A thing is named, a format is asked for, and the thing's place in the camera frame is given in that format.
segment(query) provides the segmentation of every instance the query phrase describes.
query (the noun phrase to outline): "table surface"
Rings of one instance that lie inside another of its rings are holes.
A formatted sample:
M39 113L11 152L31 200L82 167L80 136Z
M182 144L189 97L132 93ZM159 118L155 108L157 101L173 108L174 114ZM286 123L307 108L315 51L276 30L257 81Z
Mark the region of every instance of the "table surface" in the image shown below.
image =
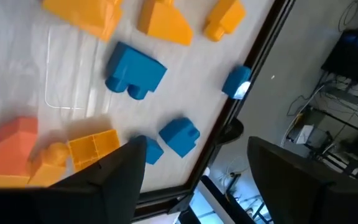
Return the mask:
M273 1L242 0L247 15L235 33L211 42L202 30L216 1L176 0L193 29L189 47L139 32L142 2L123 2L124 15L105 43L44 11L38 0L0 1L0 125L16 116L38 117L34 153L51 142L108 128L118 131L121 144L137 134L157 138L165 153L154 166L146 165L146 192L187 181L227 99L223 83L235 65L244 63ZM119 40L168 68L144 100L104 86L106 61ZM189 117L201 132L196 147L182 159L158 137L179 116Z

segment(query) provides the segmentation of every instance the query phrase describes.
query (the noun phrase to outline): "metal frame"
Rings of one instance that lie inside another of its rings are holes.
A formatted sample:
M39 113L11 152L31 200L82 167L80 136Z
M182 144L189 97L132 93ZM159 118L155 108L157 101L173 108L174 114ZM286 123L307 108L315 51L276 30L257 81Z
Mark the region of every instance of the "metal frame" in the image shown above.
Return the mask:
M244 62L245 66L252 69L251 85L248 93L252 89L294 3L295 0L274 1L255 43ZM182 212L188 208L188 204L193 196L193 191L200 181L205 168L210 161L214 160L221 148L221 146L217 144L219 137L225 132L233 118L239 114L248 93L243 100L233 100L229 98L226 101L187 182L177 187L141 193L134 218L132 219L133 222L161 214Z

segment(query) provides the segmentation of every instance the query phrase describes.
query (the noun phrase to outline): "toy block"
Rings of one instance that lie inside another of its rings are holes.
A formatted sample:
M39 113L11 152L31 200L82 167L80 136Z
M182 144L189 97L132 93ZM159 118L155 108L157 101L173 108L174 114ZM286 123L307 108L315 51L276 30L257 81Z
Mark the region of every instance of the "toy block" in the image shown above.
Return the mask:
M19 117L0 127L0 175L21 175L37 140L37 118Z
M121 2L122 0L44 0L43 7L74 26L108 41L121 19Z
M196 146L195 141L200 136L200 132L188 118L174 119L159 134L182 158Z
M122 93L127 89L133 99L143 100L149 91L155 91L167 68L156 59L118 42L106 70L109 90Z
M242 100L250 86L251 69L245 66L236 67L226 79L222 91L230 98Z
M22 188L29 179L28 175L0 175L0 188Z
M193 38L193 31L173 6L173 0L145 0L137 29L146 35L183 45L190 45Z
M66 171L68 147L63 143L53 143L48 149L40 151L30 163L29 185L49 187L58 182Z
M212 41L220 41L224 34L231 34L246 16L240 0L219 0L206 21L204 34Z
M109 130L68 142L76 172L87 168L119 148L116 130Z
M146 137L146 144L147 144L146 162L148 164L154 165L160 159L164 151L162 150L162 148L160 147L160 145L157 143L156 140L149 138L147 136L145 137Z

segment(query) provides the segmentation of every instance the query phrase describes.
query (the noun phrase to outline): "orange toy block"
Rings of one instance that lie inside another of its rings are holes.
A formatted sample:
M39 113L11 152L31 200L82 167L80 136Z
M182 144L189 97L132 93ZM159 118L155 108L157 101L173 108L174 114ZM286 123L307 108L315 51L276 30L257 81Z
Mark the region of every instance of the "orange toy block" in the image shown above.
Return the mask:
M119 148L116 130L109 130L68 143L75 171L78 172Z
M193 38L186 19L173 6L173 0L145 0L137 29L162 40L190 45Z
M54 143L43 150L30 165L31 186L49 187L58 182L66 171L68 147L63 143Z
M0 128L0 175L21 175L37 140L37 119L20 117Z
M44 0L44 9L108 41L121 16L122 0Z
M212 41L219 41L224 34L231 34L246 16L240 0L219 0L207 18L204 34Z
M0 175L0 188L22 188L29 179L28 175Z

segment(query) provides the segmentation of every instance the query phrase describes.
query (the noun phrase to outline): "yellow toy block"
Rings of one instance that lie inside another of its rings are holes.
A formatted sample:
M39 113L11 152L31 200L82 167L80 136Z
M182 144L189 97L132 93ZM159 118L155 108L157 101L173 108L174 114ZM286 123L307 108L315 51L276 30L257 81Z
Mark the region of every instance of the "yellow toy block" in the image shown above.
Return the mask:
M44 9L108 41L122 16L122 0L44 0Z
M145 0L137 29L159 39L190 45L193 31L173 0Z
M29 179L28 175L0 175L0 188L22 188Z
M66 171L68 147L63 143L54 143L43 150L30 164L31 186L49 187L58 182Z
M87 168L119 148L116 130L93 134L68 142L76 172Z
M206 21L204 34L212 41L220 41L224 34L231 34L246 16L240 0L219 0Z

